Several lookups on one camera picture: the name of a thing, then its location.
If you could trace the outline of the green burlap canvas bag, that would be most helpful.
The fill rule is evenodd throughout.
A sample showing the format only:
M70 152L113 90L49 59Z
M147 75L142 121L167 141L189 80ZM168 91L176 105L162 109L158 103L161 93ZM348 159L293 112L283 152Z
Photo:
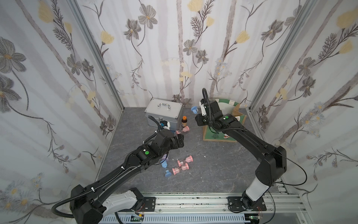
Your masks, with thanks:
M228 115L223 114L223 117L220 118L220 121L223 124L223 129L214 130L212 128L214 131L225 133L229 135L231 138L234 138L237 142L242 144L248 140L246 135L248 132L247 129L245 129L235 117L233 117L230 114Z

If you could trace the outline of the pink hourglass small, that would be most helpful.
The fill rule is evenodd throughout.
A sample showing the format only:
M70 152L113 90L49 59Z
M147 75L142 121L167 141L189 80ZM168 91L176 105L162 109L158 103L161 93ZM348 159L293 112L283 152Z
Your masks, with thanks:
M193 162L194 160L193 160L193 157L190 155L190 156L188 156L186 159L185 159L185 162L187 162L187 163L190 163L190 162Z

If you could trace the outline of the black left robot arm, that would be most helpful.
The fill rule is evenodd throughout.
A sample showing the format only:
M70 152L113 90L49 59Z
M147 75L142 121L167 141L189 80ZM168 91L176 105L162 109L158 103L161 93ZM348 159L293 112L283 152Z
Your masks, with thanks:
M70 198L52 206L52 213L73 218L78 224L98 224L106 213L110 213L111 203L108 199L121 185L152 165L158 165L170 150L184 146L183 134L164 129L154 117L149 118L157 125L154 134L130 152L124 162L105 177L86 187L78 185L73 188Z

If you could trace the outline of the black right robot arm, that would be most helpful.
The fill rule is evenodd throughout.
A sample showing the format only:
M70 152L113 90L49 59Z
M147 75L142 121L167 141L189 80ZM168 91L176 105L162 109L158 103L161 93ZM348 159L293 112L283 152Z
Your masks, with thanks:
M241 197L231 197L227 200L227 209L232 213L244 213L259 209L264 203L263 196L269 192L272 185L287 171L287 163L292 161L287 157L286 149L275 147L253 132L233 115L223 114L218 102L210 101L207 90L202 89L202 99L199 103L201 112L196 115L198 126L207 126L217 133L227 134L248 150L259 162L255 170L255 178Z

